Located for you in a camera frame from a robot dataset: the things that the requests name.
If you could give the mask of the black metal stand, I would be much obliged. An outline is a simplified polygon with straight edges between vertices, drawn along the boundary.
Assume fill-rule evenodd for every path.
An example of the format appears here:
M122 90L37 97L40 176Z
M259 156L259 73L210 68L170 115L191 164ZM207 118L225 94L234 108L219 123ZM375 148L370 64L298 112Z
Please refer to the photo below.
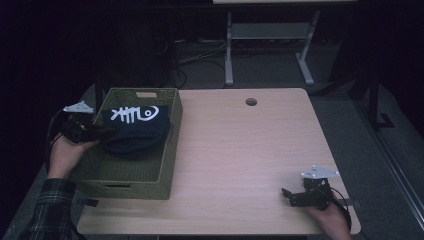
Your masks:
M375 131L382 128L393 128L394 124L386 113L380 113L379 106L379 81L376 73L372 74L369 82L368 121Z

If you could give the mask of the person's left hand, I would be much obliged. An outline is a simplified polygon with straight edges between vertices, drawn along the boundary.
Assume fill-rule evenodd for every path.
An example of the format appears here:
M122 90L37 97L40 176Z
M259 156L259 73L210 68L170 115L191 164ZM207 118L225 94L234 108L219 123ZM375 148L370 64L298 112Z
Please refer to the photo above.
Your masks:
M51 145L47 178L68 179L83 154L96 144L97 141L73 143L65 136L58 134Z

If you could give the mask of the metal floor rail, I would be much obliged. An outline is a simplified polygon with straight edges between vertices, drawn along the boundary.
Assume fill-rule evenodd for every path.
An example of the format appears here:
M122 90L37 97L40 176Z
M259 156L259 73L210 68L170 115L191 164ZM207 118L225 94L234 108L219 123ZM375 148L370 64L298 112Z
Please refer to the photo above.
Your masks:
M424 232L424 202L419 198L417 192L411 185L406 174L398 163L398 158L389 148L389 145L385 138L383 137L381 130L378 127L375 127L371 121L368 119L368 110L365 105L359 101L354 101L353 105L355 109L359 112L359 115L364 122L367 131L370 133L374 142L378 146L380 152L382 153L386 165L388 166L389 172L395 181L398 189L400 190L402 196L404 197L411 213L416 219L421 230Z

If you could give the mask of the person's right hand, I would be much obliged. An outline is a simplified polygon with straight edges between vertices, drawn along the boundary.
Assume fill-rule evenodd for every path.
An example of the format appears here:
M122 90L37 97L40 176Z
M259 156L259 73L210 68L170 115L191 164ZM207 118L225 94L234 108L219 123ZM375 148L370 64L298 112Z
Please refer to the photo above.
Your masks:
M323 211L314 207L308 207L306 211L330 240L353 240L342 211L333 203Z

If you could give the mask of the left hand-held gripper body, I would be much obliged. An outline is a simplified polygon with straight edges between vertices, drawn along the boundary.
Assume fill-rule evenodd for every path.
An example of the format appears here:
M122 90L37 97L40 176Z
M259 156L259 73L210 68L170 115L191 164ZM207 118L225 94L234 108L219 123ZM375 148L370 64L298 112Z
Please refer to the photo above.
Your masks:
M90 142L97 139L97 133L92 124L91 117L94 109L84 101L65 106L63 112L69 115L68 120L62 124L60 133L73 143Z

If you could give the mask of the green woven basket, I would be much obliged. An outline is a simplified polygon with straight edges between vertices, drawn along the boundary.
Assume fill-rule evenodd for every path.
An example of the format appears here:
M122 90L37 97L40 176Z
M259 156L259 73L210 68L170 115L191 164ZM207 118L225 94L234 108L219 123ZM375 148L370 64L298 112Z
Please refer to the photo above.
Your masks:
M163 144L135 158L106 152L101 142L90 148L70 179L79 191L93 198L167 200L170 198L183 107L175 88L112 88L94 124L104 126L102 112L122 106L166 105L171 127Z

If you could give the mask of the white metal-framed table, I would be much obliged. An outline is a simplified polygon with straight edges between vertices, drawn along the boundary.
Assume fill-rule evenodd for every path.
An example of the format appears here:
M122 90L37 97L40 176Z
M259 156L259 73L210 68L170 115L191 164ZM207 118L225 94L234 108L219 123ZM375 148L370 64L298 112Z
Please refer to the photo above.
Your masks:
M253 22L239 23L233 21L233 10L227 11L226 54L224 57L225 85L234 84L232 44L236 40L302 40L303 48L295 54L296 61L307 86L314 85L314 79L307 65L307 54L315 34L320 14L325 6L352 4L357 0L212 0L215 6L247 7L258 10L260 7L277 8L311 7L311 17L304 22Z

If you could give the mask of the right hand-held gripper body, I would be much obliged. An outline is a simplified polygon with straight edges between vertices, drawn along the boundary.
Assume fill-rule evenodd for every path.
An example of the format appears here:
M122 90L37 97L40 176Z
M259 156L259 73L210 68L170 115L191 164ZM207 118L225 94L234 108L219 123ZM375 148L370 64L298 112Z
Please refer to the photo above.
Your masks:
M317 207L321 211L325 210L333 198L329 178L339 176L340 173L337 170L312 165L308 170L301 173L305 191L300 194L298 200L308 201L308 207Z

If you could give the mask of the dark knit hat fishbone print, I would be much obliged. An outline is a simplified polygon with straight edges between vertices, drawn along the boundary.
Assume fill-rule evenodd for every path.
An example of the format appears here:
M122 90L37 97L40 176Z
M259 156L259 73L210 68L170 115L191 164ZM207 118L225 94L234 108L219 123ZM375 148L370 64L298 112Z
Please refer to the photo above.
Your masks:
M112 130L101 140L103 149L122 158L135 158L159 148L171 127L166 105L107 109L102 120Z

